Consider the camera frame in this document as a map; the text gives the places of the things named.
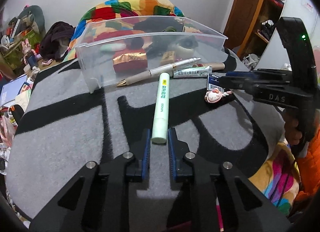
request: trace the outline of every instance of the barcode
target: barcode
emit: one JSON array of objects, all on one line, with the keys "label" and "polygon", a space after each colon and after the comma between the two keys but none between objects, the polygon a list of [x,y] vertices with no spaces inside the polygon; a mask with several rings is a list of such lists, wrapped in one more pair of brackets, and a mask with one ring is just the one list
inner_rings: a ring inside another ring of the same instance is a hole
[{"label": "barcode", "polygon": [[224,93],[224,89],[222,87],[217,86],[217,85],[212,85],[212,84],[209,84],[208,90],[212,91],[215,88],[217,88],[221,93]]}]

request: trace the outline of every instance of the plastic storage box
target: plastic storage box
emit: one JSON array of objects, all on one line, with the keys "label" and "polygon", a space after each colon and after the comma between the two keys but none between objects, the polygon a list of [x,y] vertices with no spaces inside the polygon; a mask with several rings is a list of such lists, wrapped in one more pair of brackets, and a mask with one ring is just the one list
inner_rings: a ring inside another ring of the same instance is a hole
[{"label": "plastic storage box", "polygon": [[89,23],[77,41],[76,53],[92,93],[173,61],[201,57],[201,63],[215,62],[213,54],[221,51],[225,39],[184,17],[126,17]]}]

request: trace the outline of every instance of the gold pen tip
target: gold pen tip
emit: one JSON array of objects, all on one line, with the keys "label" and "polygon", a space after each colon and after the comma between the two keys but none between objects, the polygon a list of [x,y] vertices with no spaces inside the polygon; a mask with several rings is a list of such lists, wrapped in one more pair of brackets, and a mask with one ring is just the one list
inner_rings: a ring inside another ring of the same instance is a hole
[{"label": "gold pen tip", "polygon": [[121,81],[117,84],[117,87],[125,86],[125,85],[127,85],[127,83],[125,82],[125,79],[124,79],[124,80],[121,80]]}]

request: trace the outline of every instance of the wooden cabinet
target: wooden cabinet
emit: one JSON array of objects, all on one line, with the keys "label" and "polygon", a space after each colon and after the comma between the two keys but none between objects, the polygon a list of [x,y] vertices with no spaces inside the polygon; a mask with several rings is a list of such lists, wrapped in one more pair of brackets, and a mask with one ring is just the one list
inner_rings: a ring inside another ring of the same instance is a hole
[{"label": "wooden cabinet", "polygon": [[280,18],[283,7],[283,4],[275,2],[274,0],[262,0],[257,5],[249,29],[237,52],[237,55],[241,60],[246,55],[252,53],[256,54],[258,57],[262,56],[269,41],[259,33],[261,23],[266,20],[272,20],[276,23]]},{"label": "wooden cabinet", "polygon": [[255,17],[257,7],[263,0],[234,0],[229,19],[224,30],[228,37],[224,46],[233,49],[244,41],[251,22]]}]

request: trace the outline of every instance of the toothpaste tube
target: toothpaste tube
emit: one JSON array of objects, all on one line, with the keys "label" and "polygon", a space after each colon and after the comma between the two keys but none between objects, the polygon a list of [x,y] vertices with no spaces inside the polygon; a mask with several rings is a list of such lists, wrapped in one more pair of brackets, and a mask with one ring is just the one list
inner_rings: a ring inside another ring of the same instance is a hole
[{"label": "toothpaste tube", "polygon": [[197,68],[182,68],[173,71],[173,78],[208,77],[212,73],[212,66]]}]

